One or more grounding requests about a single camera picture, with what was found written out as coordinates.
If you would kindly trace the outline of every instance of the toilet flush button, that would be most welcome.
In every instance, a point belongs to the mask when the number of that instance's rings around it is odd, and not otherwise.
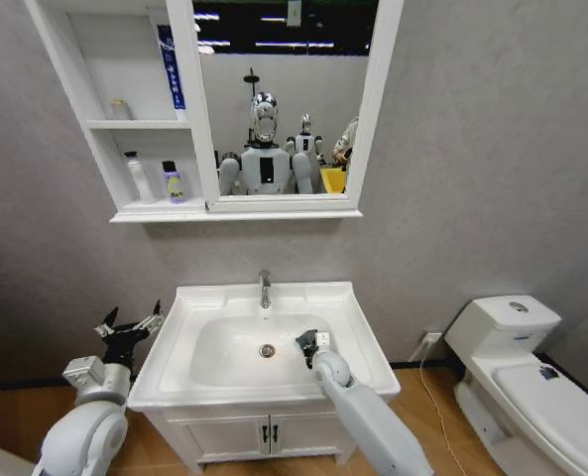
[[[513,307],[518,312],[529,312],[529,309],[527,309],[526,306],[522,305],[520,302],[516,302],[515,300],[510,302],[510,307]]]

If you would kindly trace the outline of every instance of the sink countertop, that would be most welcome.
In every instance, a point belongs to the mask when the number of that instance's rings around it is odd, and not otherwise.
[[[162,408],[326,401],[294,339],[329,331],[352,374],[385,400],[400,390],[351,283],[181,287],[142,367],[128,407]],[[276,353],[261,357],[261,345]]]

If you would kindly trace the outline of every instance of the ceiling light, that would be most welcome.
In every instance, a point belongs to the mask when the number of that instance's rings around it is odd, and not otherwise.
[[[194,20],[202,20],[204,22],[207,22],[210,20],[218,21],[220,20],[220,18],[218,16],[218,13],[195,13]]]
[[[334,43],[301,43],[301,42],[256,42],[257,47],[277,48],[333,48]]]
[[[287,18],[285,18],[285,17],[261,17],[261,22],[286,23]]]
[[[199,40],[198,45],[200,47],[229,47],[231,44],[224,40]]]

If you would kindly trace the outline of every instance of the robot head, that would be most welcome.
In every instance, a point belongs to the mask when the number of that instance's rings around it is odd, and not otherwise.
[[[250,114],[256,139],[260,142],[272,142],[278,122],[276,97],[269,92],[257,93],[252,99]]]
[[[302,114],[302,132],[309,134],[311,132],[311,116]]]

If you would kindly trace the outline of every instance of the faucet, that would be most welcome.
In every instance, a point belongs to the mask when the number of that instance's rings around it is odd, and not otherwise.
[[[270,280],[270,272],[268,270],[261,270],[258,274],[258,279],[261,284],[261,307],[269,309],[270,304],[270,288],[272,281]]]

